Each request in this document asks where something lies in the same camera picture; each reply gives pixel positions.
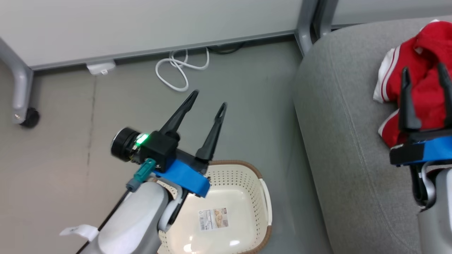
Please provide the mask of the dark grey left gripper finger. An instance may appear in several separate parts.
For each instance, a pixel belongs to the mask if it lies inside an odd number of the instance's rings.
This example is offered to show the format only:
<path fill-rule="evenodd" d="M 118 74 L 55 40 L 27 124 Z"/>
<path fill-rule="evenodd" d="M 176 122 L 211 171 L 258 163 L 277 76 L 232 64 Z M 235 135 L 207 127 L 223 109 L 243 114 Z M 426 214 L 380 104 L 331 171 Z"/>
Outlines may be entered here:
<path fill-rule="evenodd" d="M 196 158 L 198 160 L 204 161 L 204 162 L 213 160 L 213 157 L 214 157 L 214 154 L 216 151 L 216 147 L 217 147 L 217 143 L 218 143 L 218 139 L 219 139 L 219 136 L 221 133 L 222 124 L 224 122 L 226 110 L 227 110 L 227 103 L 224 102 L 220 106 L 220 108 L 214 118 L 213 127 L 210 129 L 210 132 L 209 132 L 207 138 L 205 139 L 205 142 L 203 143 L 202 147 L 199 148 L 196 152 Z"/>
<path fill-rule="evenodd" d="M 163 135 L 171 137 L 175 140 L 180 140 L 180 135 L 178 133 L 179 127 L 185 118 L 185 115 L 191 110 L 196 98 L 199 94 L 199 90 L 194 90 L 186 100 L 179 106 L 179 108 L 174 112 L 174 114 L 168 119 L 168 121 L 163 125 L 159 132 Z"/>

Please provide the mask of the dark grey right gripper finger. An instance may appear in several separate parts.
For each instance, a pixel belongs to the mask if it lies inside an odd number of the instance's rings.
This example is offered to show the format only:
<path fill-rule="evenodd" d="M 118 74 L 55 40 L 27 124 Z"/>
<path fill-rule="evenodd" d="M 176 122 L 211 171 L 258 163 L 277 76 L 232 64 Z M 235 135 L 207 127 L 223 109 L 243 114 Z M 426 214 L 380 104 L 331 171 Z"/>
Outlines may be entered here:
<path fill-rule="evenodd" d="M 400 104 L 399 104 L 399 129 L 401 132 L 418 132 L 422 126 L 417 118 L 413 98 L 412 82 L 409 68 L 405 67 L 402 71 Z"/>
<path fill-rule="evenodd" d="M 444 63 L 437 65 L 439 83 L 444 93 L 445 119 L 444 128 L 452 128 L 452 78 Z"/>

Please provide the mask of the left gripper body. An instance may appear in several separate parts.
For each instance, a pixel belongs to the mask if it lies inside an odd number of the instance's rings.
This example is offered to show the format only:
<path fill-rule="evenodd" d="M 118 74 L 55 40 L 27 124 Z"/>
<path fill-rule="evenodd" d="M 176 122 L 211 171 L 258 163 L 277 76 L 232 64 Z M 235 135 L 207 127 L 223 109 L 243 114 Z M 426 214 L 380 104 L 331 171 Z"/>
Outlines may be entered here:
<path fill-rule="evenodd" d="M 138 161 L 138 147 L 136 141 L 144 134 L 139 133 L 131 128 L 123 128 L 112 140 L 111 154 L 125 162 L 133 162 L 141 166 Z M 192 156 L 187 152 L 176 149 L 176 159 L 171 167 L 168 167 L 164 173 L 158 172 L 155 168 L 150 177 L 157 177 L 167 180 L 180 186 L 183 190 L 187 190 L 200 197 L 205 197 L 210 188 L 209 181 L 204 177 L 210 161 L 204 162 Z"/>

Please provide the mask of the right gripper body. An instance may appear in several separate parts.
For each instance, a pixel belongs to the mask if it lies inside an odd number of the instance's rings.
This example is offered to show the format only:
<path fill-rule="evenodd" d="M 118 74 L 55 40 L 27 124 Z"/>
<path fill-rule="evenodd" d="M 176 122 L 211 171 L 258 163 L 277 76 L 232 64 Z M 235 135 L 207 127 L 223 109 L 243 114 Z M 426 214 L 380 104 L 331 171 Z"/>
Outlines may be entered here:
<path fill-rule="evenodd" d="M 408 144 L 424 143 L 425 145 L 423 160 L 417 163 L 452 161 L 452 128 L 413 132 L 408 135 L 407 141 Z"/>

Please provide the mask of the red clothing with white trim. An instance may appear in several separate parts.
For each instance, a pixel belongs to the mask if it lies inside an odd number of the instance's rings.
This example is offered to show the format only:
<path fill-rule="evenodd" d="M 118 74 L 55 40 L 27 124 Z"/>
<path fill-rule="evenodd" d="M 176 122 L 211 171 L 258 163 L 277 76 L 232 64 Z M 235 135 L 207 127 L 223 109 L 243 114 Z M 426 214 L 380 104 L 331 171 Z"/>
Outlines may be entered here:
<path fill-rule="evenodd" d="M 445 64 L 452 79 L 452 22 L 433 20 L 418 34 L 390 49 L 380 64 L 373 99 L 400 105 L 402 72 L 408 67 L 412 98 L 421 130 L 444 127 L 444 92 L 437 66 Z"/>

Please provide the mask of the cream perforated laundry basket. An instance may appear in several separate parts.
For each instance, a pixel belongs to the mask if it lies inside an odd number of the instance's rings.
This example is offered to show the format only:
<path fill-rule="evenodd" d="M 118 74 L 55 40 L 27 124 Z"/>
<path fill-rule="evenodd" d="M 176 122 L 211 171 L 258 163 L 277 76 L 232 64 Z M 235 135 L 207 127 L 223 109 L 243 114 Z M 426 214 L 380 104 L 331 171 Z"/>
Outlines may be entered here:
<path fill-rule="evenodd" d="M 272 232 L 272 204 L 262 174 L 245 161 L 214 161 L 205 198 L 189 194 L 175 223 L 160 232 L 157 254 L 258 254 Z M 228 210 L 229 226 L 201 231 L 198 211 Z"/>

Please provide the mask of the printed basket label sticker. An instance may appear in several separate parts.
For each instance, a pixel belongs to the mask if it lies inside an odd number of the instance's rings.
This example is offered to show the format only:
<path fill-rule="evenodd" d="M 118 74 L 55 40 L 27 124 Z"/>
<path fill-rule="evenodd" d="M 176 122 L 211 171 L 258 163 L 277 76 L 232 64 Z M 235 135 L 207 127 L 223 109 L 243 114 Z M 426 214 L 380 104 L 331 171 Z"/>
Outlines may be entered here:
<path fill-rule="evenodd" d="M 228 210 L 216 208 L 201 210 L 197 213 L 201 231 L 211 231 L 229 226 Z"/>

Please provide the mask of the grey fabric sofa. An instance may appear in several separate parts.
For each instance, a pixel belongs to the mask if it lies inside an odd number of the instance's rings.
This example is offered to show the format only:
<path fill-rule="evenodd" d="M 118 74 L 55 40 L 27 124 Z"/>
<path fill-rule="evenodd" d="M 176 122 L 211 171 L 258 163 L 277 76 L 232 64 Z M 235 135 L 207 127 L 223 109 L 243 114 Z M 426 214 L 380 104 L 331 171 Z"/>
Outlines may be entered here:
<path fill-rule="evenodd" d="M 303 57 L 295 109 L 333 254 L 422 254 L 408 167 L 389 162 L 373 100 L 384 55 L 433 18 L 340 28 Z"/>

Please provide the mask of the white power adapter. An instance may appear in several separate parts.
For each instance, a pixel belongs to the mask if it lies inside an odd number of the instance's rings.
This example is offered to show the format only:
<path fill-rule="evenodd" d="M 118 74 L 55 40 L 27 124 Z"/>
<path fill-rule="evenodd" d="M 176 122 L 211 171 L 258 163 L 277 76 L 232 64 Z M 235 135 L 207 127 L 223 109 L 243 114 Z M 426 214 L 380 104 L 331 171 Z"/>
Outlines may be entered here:
<path fill-rule="evenodd" d="M 107 75 L 109 72 L 116 68 L 116 63 L 114 60 L 89 62 L 86 63 L 86 67 L 90 74 L 94 76 Z"/>

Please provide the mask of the white paper tag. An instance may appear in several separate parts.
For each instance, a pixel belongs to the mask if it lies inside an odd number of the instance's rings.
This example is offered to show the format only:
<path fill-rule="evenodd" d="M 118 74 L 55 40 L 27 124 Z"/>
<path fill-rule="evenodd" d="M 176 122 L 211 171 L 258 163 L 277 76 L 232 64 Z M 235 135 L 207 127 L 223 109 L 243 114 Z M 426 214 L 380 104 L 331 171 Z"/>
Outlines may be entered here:
<path fill-rule="evenodd" d="M 99 233 L 100 232 L 97 227 L 87 224 L 81 224 L 74 227 L 67 227 L 64 230 L 62 230 L 59 235 L 60 236 L 79 235 L 86 241 L 91 242 L 99 235 Z"/>

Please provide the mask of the black caster wheel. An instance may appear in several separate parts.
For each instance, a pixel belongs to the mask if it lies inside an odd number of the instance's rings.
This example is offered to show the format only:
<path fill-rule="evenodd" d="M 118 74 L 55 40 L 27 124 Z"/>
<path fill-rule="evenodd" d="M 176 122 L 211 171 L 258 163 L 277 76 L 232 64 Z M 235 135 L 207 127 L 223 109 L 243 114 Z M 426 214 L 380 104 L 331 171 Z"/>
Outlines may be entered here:
<path fill-rule="evenodd" d="M 36 127 L 36 125 L 39 123 L 40 120 L 40 114 L 37 111 L 36 108 L 30 107 L 27 109 L 27 114 L 25 116 L 25 119 L 22 123 L 19 125 L 24 128 L 32 129 Z"/>

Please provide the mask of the grey curved partition leg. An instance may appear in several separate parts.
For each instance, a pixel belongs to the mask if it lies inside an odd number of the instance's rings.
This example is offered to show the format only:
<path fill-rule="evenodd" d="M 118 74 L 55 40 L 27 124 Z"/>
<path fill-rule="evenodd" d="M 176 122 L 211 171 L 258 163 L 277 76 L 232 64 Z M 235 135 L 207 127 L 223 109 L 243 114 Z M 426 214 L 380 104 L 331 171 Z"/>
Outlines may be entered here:
<path fill-rule="evenodd" d="M 14 92 L 12 99 L 12 119 L 15 124 L 22 124 L 27 117 L 32 91 L 34 71 L 7 45 L 0 37 L 0 60 L 13 74 Z"/>

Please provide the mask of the grey metal partition post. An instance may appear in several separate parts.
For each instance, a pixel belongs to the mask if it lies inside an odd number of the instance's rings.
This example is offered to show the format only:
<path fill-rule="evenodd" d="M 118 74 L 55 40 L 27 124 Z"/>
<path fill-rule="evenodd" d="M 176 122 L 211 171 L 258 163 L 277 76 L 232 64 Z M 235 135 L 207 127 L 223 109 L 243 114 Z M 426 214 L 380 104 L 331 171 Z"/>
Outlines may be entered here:
<path fill-rule="evenodd" d="M 318 0 L 302 0 L 302 5 L 294 35 L 302 57 L 312 47 L 311 24 L 318 5 Z"/>
<path fill-rule="evenodd" d="M 315 35 L 321 38 L 332 31 L 332 22 L 339 0 L 317 0 L 312 21 Z"/>

